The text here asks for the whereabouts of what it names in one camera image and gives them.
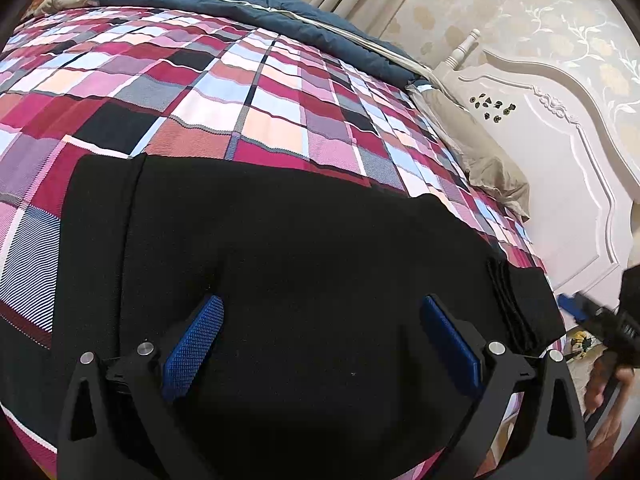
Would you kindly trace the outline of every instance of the floral wallpaper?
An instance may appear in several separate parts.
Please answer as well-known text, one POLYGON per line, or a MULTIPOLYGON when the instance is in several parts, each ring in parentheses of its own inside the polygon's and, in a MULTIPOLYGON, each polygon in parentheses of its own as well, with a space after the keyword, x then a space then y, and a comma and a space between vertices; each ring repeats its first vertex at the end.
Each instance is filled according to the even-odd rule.
POLYGON ((382 38, 433 67, 472 28, 501 53, 581 74, 640 166, 640 46, 610 0, 405 0, 382 38))

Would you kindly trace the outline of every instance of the bedpost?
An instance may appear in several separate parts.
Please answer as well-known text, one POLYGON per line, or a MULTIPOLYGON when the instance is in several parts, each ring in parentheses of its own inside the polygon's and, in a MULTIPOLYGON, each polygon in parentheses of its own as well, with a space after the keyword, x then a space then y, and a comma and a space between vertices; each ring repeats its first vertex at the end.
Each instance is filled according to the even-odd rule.
POLYGON ((449 65, 453 70, 457 69, 465 59, 465 56, 469 53, 471 45, 473 45, 480 37, 480 31, 478 29, 472 30, 466 37, 466 40, 460 43, 456 49, 445 60, 445 63, 449 65))

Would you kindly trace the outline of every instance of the plaid bedsheet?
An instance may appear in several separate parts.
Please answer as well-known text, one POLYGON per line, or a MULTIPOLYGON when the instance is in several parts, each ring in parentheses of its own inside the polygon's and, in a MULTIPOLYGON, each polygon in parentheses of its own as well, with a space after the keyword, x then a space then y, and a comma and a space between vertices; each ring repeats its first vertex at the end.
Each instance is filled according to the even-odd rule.
POLYGON ((19 27, 0 58, 0 317, 36 343, 50 348, 60 213, 76 162, 140 152, 435 194, 511 263, 542 266, 519 220, 467 184, 399 89, 225 18, 68 10, 19 27))

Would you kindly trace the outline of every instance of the human hand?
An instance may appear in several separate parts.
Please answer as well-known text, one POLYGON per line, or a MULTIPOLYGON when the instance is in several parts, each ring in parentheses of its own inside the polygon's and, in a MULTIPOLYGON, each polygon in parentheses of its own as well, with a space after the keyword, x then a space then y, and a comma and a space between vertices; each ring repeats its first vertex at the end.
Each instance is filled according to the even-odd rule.
MULTIPOLYGON (((593 413, 604 402, 604 389, 614 372, 617 358, 618 356, 615 352, 607 350, 594 362, 584 394, 584 405, 588 413, 593 413)), ((622 410, 628 401, 631 386, 634 381, 634 370, 631 367, 619 366, 615 370, 615 374, 620 382, 620 392, 614 405, 611 407, 609 415, 603 421, 594 439, 590 442, 590 449, 599 446, 609 437, 613 436, 620 428, 622 410)))

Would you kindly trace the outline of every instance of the sticker on headboard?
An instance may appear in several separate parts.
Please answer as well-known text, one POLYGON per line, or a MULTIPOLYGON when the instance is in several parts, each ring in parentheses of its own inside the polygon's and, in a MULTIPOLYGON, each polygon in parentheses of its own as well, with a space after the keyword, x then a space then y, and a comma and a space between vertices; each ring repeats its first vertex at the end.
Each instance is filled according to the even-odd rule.
MULTIPOLYGON (((481 106, 483 108, 489 108, 490 105, 493 105, 494 108, 500 110, 500 108, 502 108, 504 106, 502 101, 496 101, 495 103, 491 101, 491 98, 487 95, 487 94, 480 94, 478 97, 472 97, 471 99, 469 99, 469 102, 471 104, 473 104, 473 106, 478 109, 481 106)), ((504 107, 504 109, 502 110, 502 114, 504 116, 509 115, 511 112, 513 112, 516 109, 516 105, 511 103, 508 107, 504 107)), ((489 112, 485 112, 484 113, 484 120, 487 121, 489 120, 489 118, 491 118, 491 114, 489 112)), ((494 116, 494 123, 499 123, 502 120, 502 116, 501 115, 495 115, 494 116)))

